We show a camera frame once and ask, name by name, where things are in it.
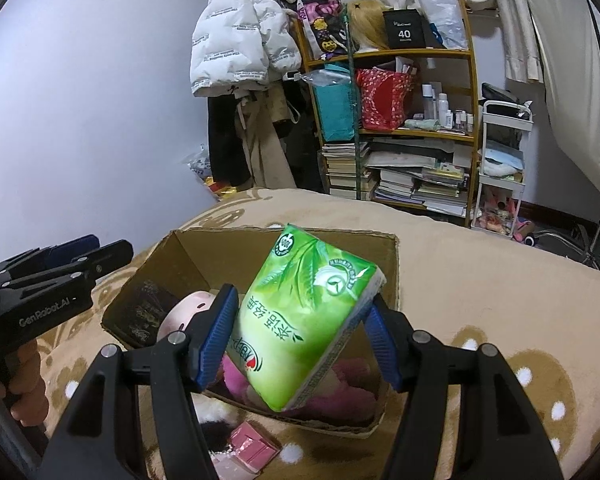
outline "metal screw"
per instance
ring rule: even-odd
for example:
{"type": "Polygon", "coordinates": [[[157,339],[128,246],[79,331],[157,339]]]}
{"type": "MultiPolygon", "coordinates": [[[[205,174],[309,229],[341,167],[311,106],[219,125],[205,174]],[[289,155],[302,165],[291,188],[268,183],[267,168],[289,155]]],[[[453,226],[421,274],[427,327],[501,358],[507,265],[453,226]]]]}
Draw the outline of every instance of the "metal screw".
{"type": "Polygon", "coordinates": [[[431,334],[429,332],[425,332],[424,330],[416,330],[413,333],[413,340],[416,343],[426,344],[431,341],[431,334]]]}
{"type": "Polygon", "coordinates": [[[178,345],[182,343],[186,338],[187,336],[184,335],[184,332],[180,332],[178,330],[177,332],[171,332],[167,337],[167,341],[169,341],[169,343],[171,343],[172,345],[178,345]]]}
{"type": "Polygon", "coordinates": [[[480,348],[482,349],[482,353],[488,357],[496,357],[498,355],[498,349],[491,343],[485,343],[480,348]]]}
{"type": "Polygon", "coordinates": [[[117,346],[115,346],[114,344],[108,344],[108,345],[104,345],[102,347],[102,350],[100,350],[100,353],[102,354],[103,357],[112,357],[116,354],[117,351],[118,351],[117,346]]]}

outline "human hand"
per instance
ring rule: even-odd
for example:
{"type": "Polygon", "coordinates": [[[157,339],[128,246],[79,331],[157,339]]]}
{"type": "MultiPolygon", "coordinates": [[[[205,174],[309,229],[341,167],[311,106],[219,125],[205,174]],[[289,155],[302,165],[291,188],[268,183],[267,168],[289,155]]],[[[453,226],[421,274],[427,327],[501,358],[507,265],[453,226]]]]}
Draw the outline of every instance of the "human hand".
{"type": "MultiPolygon", "coordinates": [[[[49,402],[45,396],[45,381],[40,376],[40,354],[38,343],[29,341],[17,351],[20,366],[9,382],[9,391],[20,395],[11,407],[11,415],[23,426],[42,424],[49,412],[49,402]]],[[[0,382],[0,399],[6,395],[0,382]]]]}

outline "white polka dot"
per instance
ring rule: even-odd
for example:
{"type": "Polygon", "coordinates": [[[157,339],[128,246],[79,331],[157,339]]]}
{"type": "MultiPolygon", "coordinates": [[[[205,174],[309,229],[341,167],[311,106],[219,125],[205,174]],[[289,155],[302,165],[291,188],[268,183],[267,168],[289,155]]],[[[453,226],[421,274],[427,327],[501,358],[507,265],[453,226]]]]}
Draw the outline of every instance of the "white polka dot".
{"type": "Polygon", "coordinates": [[[285,444],[280,451],[280,460],[285,464],[297,464],[303,456],[304,452],[298,444],[285,444]]]}
{"type": "Polygon", "coordinates": [[[529,386],[531,379],[534,378],[533,374],[531,373],[531,370],[526,366],[520,368],[520,370],[516,372],[516,377],[520,381],[520,384],[522,384],[523,386],[529,386]]]}
{"type": "Polygon", "coordinates": [[[478,342],[475,339],[467,339],[462,345],[462,348],[464,348],[465,350],[475,351],[478,349],[478,342]]]}
{"type": "Polygon", "coordinates": [[[69,381],[64,388],[64,396],[71,399],[74,396],[75,389],[78,387],[78,381],[69,381]]]}
{"type": "Polygon", "coordinates": [[[564,414],[567,412],[567,408],[564,405],[564,402],[559,400],[558,402],[554,402],[554,405],[551,408],[551,419],[552,420],[563,420],[564,414]]]}
{"type": "Polygon", "coordinates": [[[554,448],[554,453],[558,454],[560,452],[560,439],[552,438],[551,439],[551,447],[554,448]]]}

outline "white rolling cart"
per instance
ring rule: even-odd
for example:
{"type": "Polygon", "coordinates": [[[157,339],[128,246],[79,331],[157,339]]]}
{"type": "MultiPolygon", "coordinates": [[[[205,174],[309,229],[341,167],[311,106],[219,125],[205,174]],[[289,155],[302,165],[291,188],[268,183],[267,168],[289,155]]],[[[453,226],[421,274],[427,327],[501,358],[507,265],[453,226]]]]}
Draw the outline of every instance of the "white rolling cart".
{"type": "Polygon", "coordinates": [[[533,114],[531,113],[531,110],[528,106],[507,103],[503,101],[487,101],[482,106],[482,109],[482,158],[480,159],[480,173],[478,176],[478,195],[477,201],[474,206],[474,217],[472,219],[471,227],[472,229],[484,231],[486,233],[493,234],[496,236],[511,238],[514,233],[516,223],[518,222],[520,203],[522,202],[522,195],[525,191],[525,170],[522,170],[523,177],[521,182],[515,182],[513,180],[507,180],[505,178],[488,176],[485,174],[484,171],[484,154],[487,150],[487,140],[489,138],[490,124],[497,124],[498,126],[504,126],[506,128],[511,128],[512,130],[519,130],[523,132],[524,135],[528,135],[528,133],[533,129],[534,126],[533,114]],[[528,117],[528,120],[495,114],[493,113],[493,107],[515,108],[516,112],[524,112],[525,116],[528,117]],[[482,194],[485,191],[484,186],[491,186],[491,188],[495,188],[496,190],[502,190],[503,196],[514,200],[516,203],[515,213],[513,214],[511,225],[508,229],[504,227],[504,230],[506,231],[504,233],[485,229],[481,227],[478,223],[480,217],[480,204],[482,203],[482,194]]]}

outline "teal bag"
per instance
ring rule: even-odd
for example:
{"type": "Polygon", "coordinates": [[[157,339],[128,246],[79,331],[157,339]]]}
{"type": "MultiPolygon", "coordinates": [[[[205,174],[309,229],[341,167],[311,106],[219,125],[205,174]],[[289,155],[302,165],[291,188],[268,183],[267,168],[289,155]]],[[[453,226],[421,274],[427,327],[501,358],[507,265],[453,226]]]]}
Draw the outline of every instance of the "teal bag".
{"type": "MultiPolygon", "coordinates": [[[[336,64],[326,64],[324,68],[349,74],[347,68],[336,64]]],[[[317,86],[314,87],[314,94],[324,142],[353,139],[352,85],[317,86]]]]}

